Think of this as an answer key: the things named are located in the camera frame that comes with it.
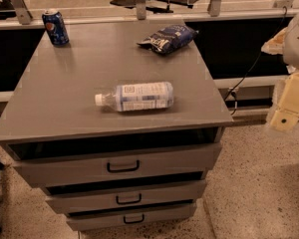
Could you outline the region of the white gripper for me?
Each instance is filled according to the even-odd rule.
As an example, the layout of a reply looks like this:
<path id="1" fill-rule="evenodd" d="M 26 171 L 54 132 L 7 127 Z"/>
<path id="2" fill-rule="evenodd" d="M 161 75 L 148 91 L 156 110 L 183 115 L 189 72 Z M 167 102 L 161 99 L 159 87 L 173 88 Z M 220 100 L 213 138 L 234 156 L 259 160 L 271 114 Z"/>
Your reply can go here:
<path id="1" fill-rule="evenodd" d="M 269 55 L 282 55 L 285 35 L 286 29 L 280 30 L 263 44 L 261 51 Z M 275 86 L 273 105 L 266 118 L 269 128 L 282 132 L 291 131 L 299 121 L 299 71 L 293 65 L 286 68 L 291 75 Z"/>

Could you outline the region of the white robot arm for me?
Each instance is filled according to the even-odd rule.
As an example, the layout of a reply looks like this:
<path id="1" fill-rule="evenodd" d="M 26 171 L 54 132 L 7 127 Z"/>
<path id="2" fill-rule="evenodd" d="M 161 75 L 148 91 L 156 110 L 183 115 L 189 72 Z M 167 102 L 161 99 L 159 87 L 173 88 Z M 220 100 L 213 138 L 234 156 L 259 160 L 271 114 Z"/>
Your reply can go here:
<path id="1" fill-rule="evenodd" d="M 290 131 L 299 121 L 299 12 L 288 26 L 261 47 L 270 55 L 281 55 L 290 75 L 279 81 L 266 122 L 277 131 Z"/>

